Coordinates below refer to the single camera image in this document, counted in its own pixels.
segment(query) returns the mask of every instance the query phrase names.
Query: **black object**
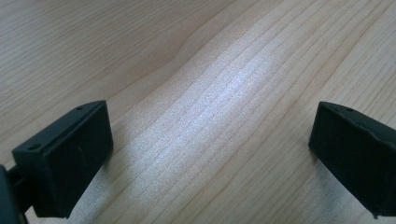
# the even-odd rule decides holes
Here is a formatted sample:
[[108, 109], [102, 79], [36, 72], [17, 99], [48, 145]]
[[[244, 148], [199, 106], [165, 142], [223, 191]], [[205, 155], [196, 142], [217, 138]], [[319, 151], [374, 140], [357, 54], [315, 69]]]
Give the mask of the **black object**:
[[0, 166], [0, 222], [26, 222], [31, 205], [38, 217], [69, 217], [112, 149], [106, 101], [71, 110], [15, 148], [7, 174]]
[[320, 102], [309, 147], [377, 218], [396, 216], [396, 131], [351, 108]]

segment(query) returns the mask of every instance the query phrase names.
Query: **hole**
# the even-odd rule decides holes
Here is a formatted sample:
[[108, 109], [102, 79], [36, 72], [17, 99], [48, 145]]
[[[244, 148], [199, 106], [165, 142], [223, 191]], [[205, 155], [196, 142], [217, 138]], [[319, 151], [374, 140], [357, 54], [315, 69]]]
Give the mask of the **hole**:
[[29, 146], [27, 149], [29, 149], [29, 150], [35, 150], [35, 149], [38, 149], [38, 148], [40, 148], [40, 147], [41, 147], [40, 144], [34, 144], [34, 145]]

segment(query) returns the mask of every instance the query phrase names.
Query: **wooden surface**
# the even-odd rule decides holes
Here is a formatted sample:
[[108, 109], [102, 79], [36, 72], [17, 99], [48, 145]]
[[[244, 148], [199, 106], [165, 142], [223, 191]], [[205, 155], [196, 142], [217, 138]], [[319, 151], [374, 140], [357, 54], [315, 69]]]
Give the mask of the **wooden surface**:
[[0, 163], [105, 99], [114, 153], [69, 219], [378, 221], [312, 155], [319, 101], [396, 128], [396, 2], [0, 2]]

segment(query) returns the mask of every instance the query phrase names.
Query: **light wood tabletop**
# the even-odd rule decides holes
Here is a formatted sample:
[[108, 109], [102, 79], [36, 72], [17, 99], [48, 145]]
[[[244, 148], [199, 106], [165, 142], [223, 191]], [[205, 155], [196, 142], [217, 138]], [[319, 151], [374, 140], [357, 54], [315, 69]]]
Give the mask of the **light wood tabletop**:
[[308, 148], [319, 101], [396, 128], [392, 0], [0, 1], [0, 163], [106, 100], [114, 152], [69, 219], [375, 220]]

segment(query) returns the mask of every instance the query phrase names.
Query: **wood grain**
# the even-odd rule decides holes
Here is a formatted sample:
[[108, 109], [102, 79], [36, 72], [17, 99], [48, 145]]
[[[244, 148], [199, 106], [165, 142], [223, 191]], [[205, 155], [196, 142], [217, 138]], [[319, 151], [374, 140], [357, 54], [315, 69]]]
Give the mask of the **wood grain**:
[[0, 2], [0, 162], [108, 103], [114, 153], [69, 219], [393, 223], [312, 155], [319, 101], [396, 128], [391, 0]]

